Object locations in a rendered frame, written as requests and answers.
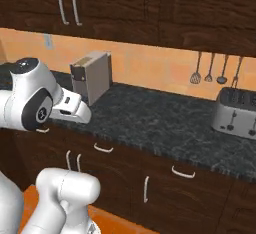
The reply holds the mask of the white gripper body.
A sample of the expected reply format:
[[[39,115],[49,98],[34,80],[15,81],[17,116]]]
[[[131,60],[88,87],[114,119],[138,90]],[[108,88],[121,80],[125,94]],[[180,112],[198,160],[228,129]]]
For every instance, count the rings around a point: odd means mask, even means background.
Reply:
[[[50,114],[52,119],[71,121],[76,123],[88,124],[92,113],[80,95],[64,96],[63,100],[52,108]]]

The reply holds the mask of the dark wood drawer front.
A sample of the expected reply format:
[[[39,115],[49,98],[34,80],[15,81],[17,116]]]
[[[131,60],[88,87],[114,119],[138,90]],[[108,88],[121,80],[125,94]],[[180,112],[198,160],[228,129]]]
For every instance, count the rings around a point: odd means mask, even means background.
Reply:
[[[187,162],[157,156],[146,150],[136,150],[136,152],[140,155],[141,169],[146,172],[152,171],[160,176],[182,180],[184,183],[191,183],[201,190],[207,190],[220,196],[226,196],[232,186],[232,180],[223,174],[211,172]],[[195,178],[186,179],[173,174],[171,172],[173,165],[177,171],[182,173],[192,174],[196,172]]]
[[[92,160],[109,166],[132,165],[133,152],[130,148],[118,145],[117,143],[94,136],[91,133],[76,132],[71,129],[51,124],[50,131],[64,139],[67,149],[77,154],[82,154],[83,161]],[[93,145],[104,149],[114,148],[111,153],[103,153],[94,149]]]

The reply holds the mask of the grey metal box appliance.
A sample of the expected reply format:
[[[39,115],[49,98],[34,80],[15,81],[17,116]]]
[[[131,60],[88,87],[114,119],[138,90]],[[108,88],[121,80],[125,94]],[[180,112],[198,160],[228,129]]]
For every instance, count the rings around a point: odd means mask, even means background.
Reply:
[[[73,91],[87,98],[92,106],[112,84],[111,54],[92,51],[70,64]]]

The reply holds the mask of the dark wood lower cupboard door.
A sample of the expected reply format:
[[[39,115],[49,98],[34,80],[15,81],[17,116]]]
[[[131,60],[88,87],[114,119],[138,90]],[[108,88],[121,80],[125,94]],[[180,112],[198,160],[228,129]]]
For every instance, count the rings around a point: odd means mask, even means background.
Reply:
[[[20,155],[25,173],[19,178],[21,188],[25,191],[35,183],[39,172],[48,167],[67,168],[64,139],[59,135],[39,132],[14,132],[14,141]],[[75,162],[70,155],[71,169],[75,169]]]
[[[256,234],[256,183],[233,183],[216,234]]]
[[[143,202],[149,176],[148,202]],[[201,190],[191,183],[142,171],[134,217],[160,234],[215,234],[226,196]]]
[[[92,155],[88,150],[74,147],[80,154],[80,169],[98,178],[101,184],[99,198],[94,205],[123,218],[131,216],[131,188],[124,176],[115,168]]]

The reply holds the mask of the dark wood cupboard door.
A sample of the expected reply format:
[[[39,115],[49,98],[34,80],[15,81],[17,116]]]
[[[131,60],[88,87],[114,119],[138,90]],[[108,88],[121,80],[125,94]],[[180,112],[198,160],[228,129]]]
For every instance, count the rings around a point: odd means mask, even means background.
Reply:
[[[256,183],[233,183],[216,234],[256,234]]]
[[[70,0],[72,35],[109,41],[144,43],[148,38],[146,0],[76,0],[77,26]]]
[[[14,141],[20,155],[25,173],[19,178],[21,188],[25,191],[35,183],[39,172],[48,167],[67,168],[64,139],[59,135],[39,132],[14,132]],[[75,169],[75,162],[70,155],[71,169]]]
[[[143,202],[149,176],[148,202]],[[160,234],[215,234],[226,196],[201,190],[191,183],[142,171],[134,217]]]
[[[80,154],[80,169],[98,178],[101,184],[99,198],[94,205],[123,218],[131,216],[131,188],[124,176],[115,168],[92,155],[88,150],[74,147]]]
[[[0,0],[0,28],[64,34],[59,0]]]
[[[145,43],[256,57],[256,0],[146,0]]]

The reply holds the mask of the dark wood upper cupboard door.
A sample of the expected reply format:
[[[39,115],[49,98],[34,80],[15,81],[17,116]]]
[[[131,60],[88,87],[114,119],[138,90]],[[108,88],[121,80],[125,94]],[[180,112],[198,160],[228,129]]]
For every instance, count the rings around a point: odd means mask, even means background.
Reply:
[[[76,0],[77,26],[70,0],[72,35],[109,41],[144,43],[148,38],[146,0]]]
[[[0,28],[64,34],[59,0],[0,0]]]
[[[256,57],[256,0],[146,0],[145,43]]]

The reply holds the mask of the metal ladle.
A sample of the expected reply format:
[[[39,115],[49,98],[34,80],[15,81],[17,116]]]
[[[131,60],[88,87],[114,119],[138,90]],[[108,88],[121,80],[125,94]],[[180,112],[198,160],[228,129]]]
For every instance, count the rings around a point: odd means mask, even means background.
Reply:
[[[227,82],[227,78],[225,77],[225,70],[226,70],[228,58],[229,58],[229,56],[225,55],[225,57],[224,57],[224,65],[223,65],[223,69],[222,69],[222,74],[216,79],[218,84],[225,84]]]

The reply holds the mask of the silver toaster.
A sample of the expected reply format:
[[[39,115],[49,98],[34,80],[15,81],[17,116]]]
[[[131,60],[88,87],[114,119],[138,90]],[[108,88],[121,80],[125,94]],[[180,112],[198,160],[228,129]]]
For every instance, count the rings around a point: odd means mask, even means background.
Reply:
[[[213,109],[216,131],[256,140],[256,91],[224,87]]]

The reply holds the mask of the grey wall outlet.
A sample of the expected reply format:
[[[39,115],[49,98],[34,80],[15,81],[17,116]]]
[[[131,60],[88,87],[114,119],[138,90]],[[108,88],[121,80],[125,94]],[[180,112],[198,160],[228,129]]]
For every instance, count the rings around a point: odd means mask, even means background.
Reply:
[[[48,50],[53,49],[53,40],[52,40],[52,35],[51,34],[45,34],[44,35],[44,43],[45,43],[45,47]]]

